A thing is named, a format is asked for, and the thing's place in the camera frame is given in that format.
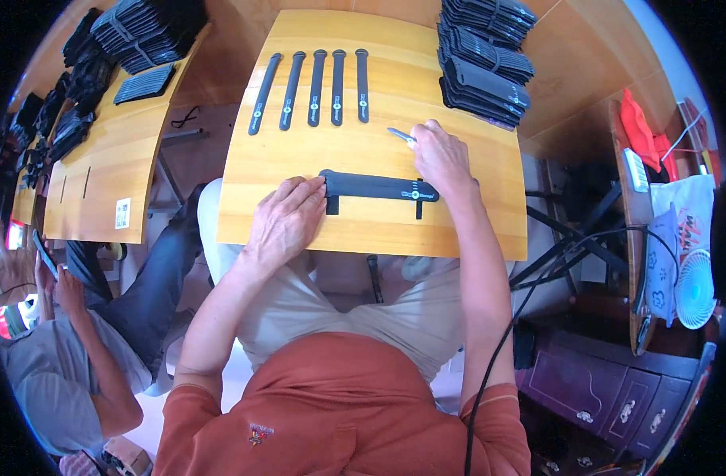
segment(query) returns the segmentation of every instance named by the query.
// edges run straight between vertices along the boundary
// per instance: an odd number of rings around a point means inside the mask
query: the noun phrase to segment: white desk fan
[[[689,329],[705,325],[715,310],[714,294],[710,253],[694,250],[683,259],[675,285],[675,312],[682,325]]]

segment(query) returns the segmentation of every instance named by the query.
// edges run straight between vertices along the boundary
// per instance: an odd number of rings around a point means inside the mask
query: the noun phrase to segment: person's hand
[[[3,226],[3,220],[0,219],[0,244],[2,246],[6,245],[6,231]]]
[[[85,313],[85,293],[82,282],[59,265],[59,279],[54,292],[56,302],[70,319]]]
[[[411,130],[416,142],[408,146],[415,152],[415,168],[445,200],[475,185],[469,170],[469,148],[459,138],[444,131],[434,119],[416,124]]]
[[[297,257],[318,233],[325,214],[325,178],[292,177],[266,196],[254,211],[242,254],[261,272],[275,273]]]
[[[56,284],[56,280],[53,279],[53,273],[43,262],[40,250],[37,251],[34,258],[34,283],[37,285],[37,293],[40,294],[42,292],[45,296],[50,296],[53,293],[53,287]]]

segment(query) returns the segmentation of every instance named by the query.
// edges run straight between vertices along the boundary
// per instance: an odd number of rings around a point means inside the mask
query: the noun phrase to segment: beige pants
[[[199,198],[199,230],[212,279],[220,281],[242,245],[215,240],[223,179]],[[459,261],[434,259],[427,277],[392,304],[338,312],[308,276],[302,257],[282,267],[248,307],[238,338],[252,370],[283,345],[315,332],[364,334],[402,350],[431,382],[463,343]]]

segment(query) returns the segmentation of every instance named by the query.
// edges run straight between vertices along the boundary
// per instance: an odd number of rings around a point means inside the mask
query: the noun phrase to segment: white sticker label
[[[117,212],[114,214],[114,229],[129,228],[129,198],[117,200]]]

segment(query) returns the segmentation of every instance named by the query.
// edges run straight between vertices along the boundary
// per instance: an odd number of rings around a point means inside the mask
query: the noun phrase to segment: man
[[[294,259],[325,213],[322,177],[285,180],[265,197],[244,247],[214,242],[220,183],[207,186],[199,222],[216,286],[183,343],[154,474],[463,473],[466,423],[511,319],[508,278],[466,144],[434,120],[411,135],[415,167],[450,209],[462,259],[436,260],[391,305],[340,314]],[[221,414],[236,337],[255,373]],[[458,418],[435,408],[428,383],[464,342]],[[530,473],[511,342],[476,415],[473,474]]]
[[[65,455],[137,427],[134,397],[156,379],[183,278],[202,250],[198,186],[148,252],[135,282],[112,299],[99,243],[67,242],[58,282],[35,263],[40,324],[0,353],[14,395],[44,449]],[[53,297],[58,306],[54,308]]]

